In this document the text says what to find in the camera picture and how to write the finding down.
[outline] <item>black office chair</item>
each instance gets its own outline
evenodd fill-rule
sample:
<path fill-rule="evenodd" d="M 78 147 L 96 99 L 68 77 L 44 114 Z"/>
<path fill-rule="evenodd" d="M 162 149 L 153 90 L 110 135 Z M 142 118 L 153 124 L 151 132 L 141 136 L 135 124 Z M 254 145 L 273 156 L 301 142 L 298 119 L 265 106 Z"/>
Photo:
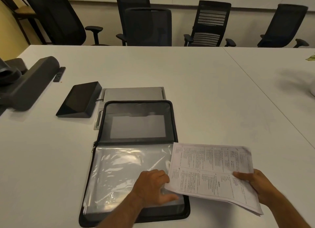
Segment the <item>black office chair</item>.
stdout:
<path fill-rule="evenodd" d="M 21 32 L 23 33 L 26 42 L 30 45 L 30 40 L 28 39 L 22 25 L 21 25 L 21 20 L 24 19 L 28 19 L 30 25 L 33 27 L 35 33 L 37 34 L 38 38 L 40 39 L 41 43 L 43 45 L 46 44 L 45 39 L 35 21 L 35 19 L 37 18 L 36 13 L 33 11 L 33 9 L 24 1 L 22 0 L 25 5 L 22 7 L 18 7 L 16 5 L 16 3 L 14 2 L 14 0 L 1 0 L 12 12 L 12 15 L 14 17 L 14 19 L 16 20 Z"/>
<path fill-rule="evenodd" d="M 123 46 L 126 45 L 126 29 L 124 21 L 124 13 L 128 8 L 135 7 L 151 7 L 150 0 L 117 0 L 118 11 L 120 15 L 121 26 L 123 28 L 123 34 L 117 34 L 116 37 L 121 39 Z"/>
<path fill-rule="evenodd" d="M 216 1 L 199 1 L 191 35 L 185 34 L 184 46 L 219 47 L 223 39 L 231 4 Z M 226 47 L 235 47 L 232 39 L 225 39 Z"/>
<path fill-rule="evenodd" d="M 87 31 L 92 31 L 95 46 L 99 44 L 98 26 L 83 27 L 68 0 L 27 0 L 54 45 L 82 45 Z"/>
<path fill-rule="evenodd" d="M 128 46 L 172 46 L 172 13 L 168 9 L 129 8 L 124 15 Z"/>
<path fill-rule="evenodd" d="M 291 4 L 279 4 L 276 13 L 266 31 L 266 34 L 260 35 L 262 40 L 258 43 L 258 47 L 285 47 L 288 45 L 306 15 L 308 7 Z M 300 46 L 309 46 L 302 40 L 296 39 L 297 44 L 294 48 Z"/>

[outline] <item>person's right arm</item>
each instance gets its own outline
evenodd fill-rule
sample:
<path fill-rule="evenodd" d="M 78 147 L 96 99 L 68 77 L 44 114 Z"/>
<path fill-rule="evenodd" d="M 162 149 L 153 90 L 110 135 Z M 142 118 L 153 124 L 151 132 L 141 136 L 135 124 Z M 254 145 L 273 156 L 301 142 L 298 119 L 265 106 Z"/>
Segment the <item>person's right arm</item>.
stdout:
<path fill-rule="evenodd" d="M 272 185 L 261 171 L 254 169 L 254 173 L 234 172 L 233 175 L 238 179 L 250 182 L 257 191 L 259 202 L 269 207 L 279 228 L 311 228 L 289 200 Z"/>

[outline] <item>mesh chair back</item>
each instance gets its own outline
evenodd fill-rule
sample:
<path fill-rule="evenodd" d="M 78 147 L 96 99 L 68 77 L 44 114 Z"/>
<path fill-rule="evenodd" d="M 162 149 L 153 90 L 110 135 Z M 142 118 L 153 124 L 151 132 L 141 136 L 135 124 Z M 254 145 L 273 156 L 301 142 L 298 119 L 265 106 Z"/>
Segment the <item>mesh chair back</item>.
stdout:
<path fill-rule="evenodd" d="M 170 10 L 129 8 L 124 18 L 128 46 L 172 46 Z"/>
<path fill-rule="evenodd" d="M 296 35 L 307 10 L 306 6 L 279 4 L 258 47 L 285 47 L 288 45 Z"/>
<path fill-rule="evenodd" d="M 82 45 L 85 29 L 68 0 L 27 0 L 55 45 Z"/>
<path fill-rule="evenodd" d="M 199 1 L 197 15 L 192 28 L 193 43 L 188 46 L 218 47 L 223 39 L 231 4 L 216 1 Z"/>
<path fill-rule="evenodd" d="M 121 26 L 123 28 L 123 34 L 126 36 L 124 13 L 128 8 L 133 7 L 151 7 L 150 0 L 117 0 Z"/>
<path fill-rule="evenodd" d="M 13 0 L 1 0 L 11 11 L 15 11 L 19 7 L 15 4 Z"/>

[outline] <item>printed document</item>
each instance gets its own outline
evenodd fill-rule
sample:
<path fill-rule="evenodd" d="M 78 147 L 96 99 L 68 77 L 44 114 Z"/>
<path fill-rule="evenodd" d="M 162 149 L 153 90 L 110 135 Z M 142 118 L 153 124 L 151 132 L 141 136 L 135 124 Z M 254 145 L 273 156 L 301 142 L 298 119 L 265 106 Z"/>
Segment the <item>printed document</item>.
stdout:
<path fill-rule="evenodd" d="M 246 147 L 174 143 L 165 188 L 178 194 L 234 203 L 257 215 L 262 208 L 249 182 L 232 172 L 253 173 Z"/>

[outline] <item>person's right hand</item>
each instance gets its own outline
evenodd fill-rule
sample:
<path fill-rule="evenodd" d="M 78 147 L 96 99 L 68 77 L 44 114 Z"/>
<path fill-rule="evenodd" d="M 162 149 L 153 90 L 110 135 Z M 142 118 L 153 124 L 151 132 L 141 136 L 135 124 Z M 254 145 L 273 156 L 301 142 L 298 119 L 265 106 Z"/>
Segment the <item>person's right hand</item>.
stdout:
<path fill-rule="evenodd" d="M 178 196 L 175 194 L 161 193 L 161 187 L 165 183 L 169 183 L 169 177 L 163 170 L 144 171 L 137 179 L 131 193 L 142 200 L 144 207 L 177 200 Z"/>
<path fill-rule="evenodd" d="M 259 202 L 270 207 L 273 202 L 278 201 L 283 195 L 275 188 L 266 176 L 259 170 L 254 169 L 254 173 L 233 172 L 233 175 L 241 180 L 247 180 L 257 191 Z"/>

